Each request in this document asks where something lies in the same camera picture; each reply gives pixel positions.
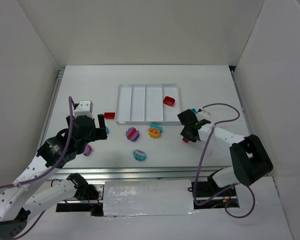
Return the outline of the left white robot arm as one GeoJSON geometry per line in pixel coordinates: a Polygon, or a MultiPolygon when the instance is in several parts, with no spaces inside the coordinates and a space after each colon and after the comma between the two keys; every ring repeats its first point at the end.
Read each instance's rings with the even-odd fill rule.
{"type": "Polygon", "coordinates": [[[66,117],[68,128],[60,130],[47,139],[37,150],[29,166],[13,182],[0,186],[0,240],[17,240],[27,232],[24,230],[34,217],[60,201],[98,200],[99,192],[79,173],[72,173],[55,186],[37,193],[38,188],[66,163],[82,154],[90,142],[107,139],[105,119],[88,115],[66,117]]]}

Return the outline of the yellow butterfly lego brick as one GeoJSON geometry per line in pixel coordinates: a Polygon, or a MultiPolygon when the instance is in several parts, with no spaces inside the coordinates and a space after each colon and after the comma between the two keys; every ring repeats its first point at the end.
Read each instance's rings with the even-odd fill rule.
{"type": "Polygon", "coordinates": [[[150,127],[148,129],[148,135],[151,137],[151,138],[159,138],[160,135],[161,135],[161,131],[157,128],[154,128],[154,127],[150,127]]]}

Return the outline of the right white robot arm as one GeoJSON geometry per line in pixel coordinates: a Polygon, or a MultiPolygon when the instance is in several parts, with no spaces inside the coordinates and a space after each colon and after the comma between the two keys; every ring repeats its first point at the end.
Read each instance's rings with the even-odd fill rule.
{"type": "Polygon", "coordinates": [[[207,178],[208,190],[218,194],[222,189],[237,184],[250,187],[260,178],[273,170],[273,164],[257,135],[238,135],[218,127],[220,124],[230,123],[240,118],[240,112],[233,106],[223,104],[236,112],[231,119],[211,122],[205,118],[199,119],[203,112],[201,108],[197,113],[187,109],[177,115],[183,129],[180,135],[192,143],[204,142],[200,155],[195,180],[192,186],[192,196],[197,198],[199,176],[206,152],[210,143],[229,151],[232,165],[215,171],[207,178]]]}

